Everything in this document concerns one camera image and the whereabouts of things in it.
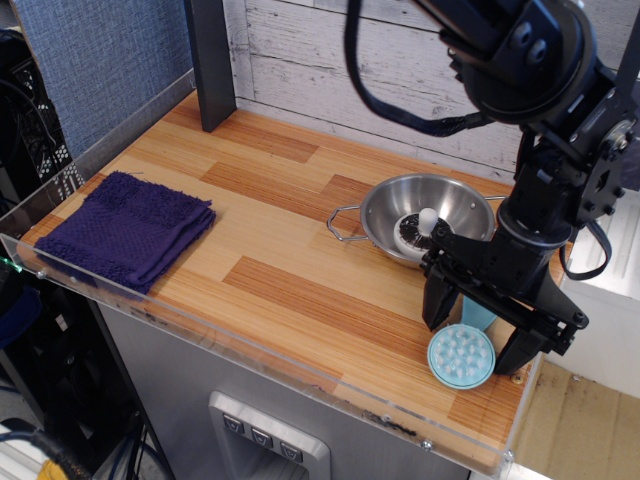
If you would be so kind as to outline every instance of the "wooden tabletop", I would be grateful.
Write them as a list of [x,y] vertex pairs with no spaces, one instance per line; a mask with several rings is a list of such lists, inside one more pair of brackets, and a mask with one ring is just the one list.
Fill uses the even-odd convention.
[[[493,375],[467,391],[442,385],[426,361],[433,334],[421,319],[422,272],[369,241],[338,241],[325,222],[407,173],[455,177],[485,196],[510,187],[242,111],[205,133],[194,94],[24,241],[59,225],[116,170],[211,199],[218,215],[154,286],[153,302],[120,300],[120,308],[313,385],[394,434],[431,439],[460,463],[496,468],[531,368],[520,372],[524,382]],[[362,233],[358,215],[341,214],[336,228]],[[511,331],[502,320],[490,328],[498,351]]]

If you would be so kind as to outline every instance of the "folded towel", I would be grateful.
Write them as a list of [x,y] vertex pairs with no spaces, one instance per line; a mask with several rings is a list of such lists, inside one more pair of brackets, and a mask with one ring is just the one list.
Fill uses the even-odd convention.
[[114,172],[36,248],[140,293],[215,220],[210,201]]

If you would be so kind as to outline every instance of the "button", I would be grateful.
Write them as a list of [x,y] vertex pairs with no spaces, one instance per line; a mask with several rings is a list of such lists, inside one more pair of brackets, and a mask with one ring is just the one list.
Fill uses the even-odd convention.
[[280,449],[282,450],[282,455],[289,460],[293,460],[296,463],[302,463],[302,452],[297,448],[287,445],[284,442],[280,442]]
[[266,433],[263,433],[260,430],[256,430],[252,427],[251,437],[253,438],[253,441],[258,445],[262,445],[264,448],[273,448],[273,440]]
[[230,417],[226,413],[222,415],[224,419],[224,426],[229,430],[235,433],[239,433],[240,435],[244,434],[244,425],[237,418]]

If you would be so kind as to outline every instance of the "control panel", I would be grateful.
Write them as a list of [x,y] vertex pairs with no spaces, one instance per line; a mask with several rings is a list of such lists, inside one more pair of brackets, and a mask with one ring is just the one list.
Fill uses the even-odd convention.
[[211,394],[209,413],[232,480],[330,480],[321,440],[221,392]]

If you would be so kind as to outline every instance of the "white wooden wall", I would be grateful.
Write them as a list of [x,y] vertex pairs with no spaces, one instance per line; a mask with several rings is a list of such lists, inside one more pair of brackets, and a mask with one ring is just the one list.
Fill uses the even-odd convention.
[[[586,0],[600,56],[616,68],[640,0]],[[474,112],[435,24],[412,0],[365,0],[359,61],[379,98],[425,118]],[[511,182],[514,126],[436,139],[375,116],[348,78],[347,0],[225,0],[240,108],[483,177]]]

